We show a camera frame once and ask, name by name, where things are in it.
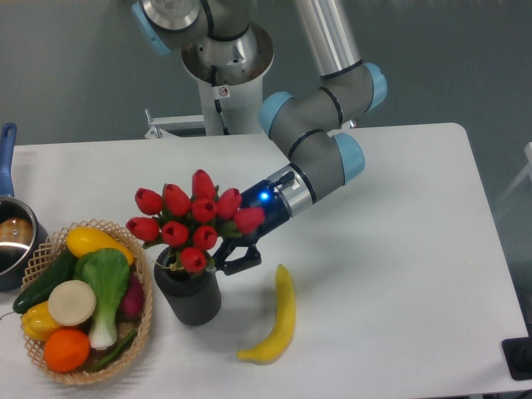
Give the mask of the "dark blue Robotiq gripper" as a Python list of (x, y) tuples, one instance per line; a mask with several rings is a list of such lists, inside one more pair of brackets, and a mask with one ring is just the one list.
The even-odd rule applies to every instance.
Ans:
[(242, 200), (245, 208), (262, 208), (265, 217), (254, 232), (240, 238), (224, 239), (215, 251), (214, 270), (223, 272), (226, 276), (259, 266), (262, 263), (262, 256), (257, 248), (257, 242), (290, 218), (288, 206), (270, 180), (261, 180), (245, 190), (242, 193)]

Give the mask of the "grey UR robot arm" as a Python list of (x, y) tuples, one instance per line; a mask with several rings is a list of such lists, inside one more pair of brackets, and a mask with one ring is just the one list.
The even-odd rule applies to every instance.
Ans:
[(387, 95), (380, 69), (365, 63), (339, 1), (298, 1), (320, 87), (298, 99), (263, 94), (273, 44), (251, 21), (246, 1), (137, 1), (132, 12), (146, 41), (159, 54), (180, 51), (196, 80), (202, 113), (150, 122), (183, 129), (197, 123), (207, 135), (263, 132), (288, 164), (243, 194), (264, 209), (264, 224), (241, 238), (227, 238), (214, 254), (213, 270), (228, 275), (260, 264), (256, 244), (306, 208), (359, 175), (365, 158), (342, 125), (380, 104)]

